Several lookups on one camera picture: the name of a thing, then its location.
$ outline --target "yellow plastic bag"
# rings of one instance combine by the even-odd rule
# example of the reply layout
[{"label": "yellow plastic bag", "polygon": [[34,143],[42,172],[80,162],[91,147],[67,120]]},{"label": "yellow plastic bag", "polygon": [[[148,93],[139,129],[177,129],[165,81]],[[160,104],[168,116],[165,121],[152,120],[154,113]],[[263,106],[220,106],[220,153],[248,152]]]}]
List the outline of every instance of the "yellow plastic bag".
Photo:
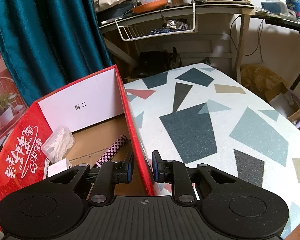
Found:
[{"label": "yellow plastic bag", "polygon": [[279,83],[288,87],[288,83],[278,74],[261,65],[247,64],[241,66],[242,85],[265,100],[265,93]]}]

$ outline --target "orange plate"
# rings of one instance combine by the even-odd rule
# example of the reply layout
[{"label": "orange plate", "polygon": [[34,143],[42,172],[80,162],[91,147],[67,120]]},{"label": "orange plate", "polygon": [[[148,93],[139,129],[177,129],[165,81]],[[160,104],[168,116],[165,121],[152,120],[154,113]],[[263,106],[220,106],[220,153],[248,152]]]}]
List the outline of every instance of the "orange plate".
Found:
[{"label": "orange plate", "polygon": [[134,13],[143,13],[143,12],[150,12],[152,10],[158,9],[162,6],[167,5],[168,0],[157,0],[150,3],[146,3],[135,8],[132,8]]}]

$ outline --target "white wire rack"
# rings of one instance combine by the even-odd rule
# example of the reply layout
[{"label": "white wire rack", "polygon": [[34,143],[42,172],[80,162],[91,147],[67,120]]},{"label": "white wire rack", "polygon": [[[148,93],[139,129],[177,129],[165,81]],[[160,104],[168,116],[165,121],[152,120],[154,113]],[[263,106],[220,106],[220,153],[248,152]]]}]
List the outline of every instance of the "white wire rack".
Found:
[{"label": "white wire rack", "polygon": [[136,41],[146,38],[154,38],[159,36],[167,36],[167,35],[175,35],[175,34],[183,34],[183,33],[192,33],[198,31],[198,21],[195,14],[195,3],[193,3],[193,16],[188,17],[178,17],[182,19],[187,19],[188,21],[188,30],[186,31],[178,31],[178,32],[171,32],[171,33],[159,33],[150,35],[150,32],[154,29],[158,29],[162,27],[162,20],[156,20],[152,24],[147,23],[139,23],[136,25],[127,25],[124,26],[122,23],[118,23],[118,20],[116,19],[114,22],[117,26],[117,29],[119,31],[119,34],[121,36],[121,39],[123,41]]}]

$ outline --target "plastic bag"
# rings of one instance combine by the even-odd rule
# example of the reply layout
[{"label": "plastic bag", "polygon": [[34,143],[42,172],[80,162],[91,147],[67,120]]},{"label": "plastic bag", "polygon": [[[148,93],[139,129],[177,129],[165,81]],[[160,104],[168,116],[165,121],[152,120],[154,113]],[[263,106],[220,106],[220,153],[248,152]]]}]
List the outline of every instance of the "plastic bag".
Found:
[{"label": "plastic bag", "polygon": [[167,20],[167,22],[161,28],[151,31],[150,35],[186,30],[188,30],[187,19]]},{"label": "plastic bag", "polygon": [[288,83],[278,74],[261,65],[242,65],[241,66],[241,84],[251,92],[266,100],[265,93],[283,83],[288,87]]},{"label": "plastic bag", "polygon": [[63,159],[67,150],[75,143],[75,139],[66,126],[59,126],[42,145],[42,151],[46,157],[56,163]]}]

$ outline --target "ironing board cover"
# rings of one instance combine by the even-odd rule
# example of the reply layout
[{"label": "ironing board cover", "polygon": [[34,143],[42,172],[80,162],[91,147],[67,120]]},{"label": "ironing board cover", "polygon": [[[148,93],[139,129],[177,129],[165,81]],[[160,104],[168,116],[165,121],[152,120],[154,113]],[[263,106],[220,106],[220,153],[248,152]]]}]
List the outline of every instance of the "ironing board cover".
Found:
[{"label": "ironing board cover", "polygon": [[[279,195],[300,223],[300,131],[269,104],[206,64],[125,84],[138,139],[151,159],[207,163]],[[162,195],[169,184],[159,184]]]}]

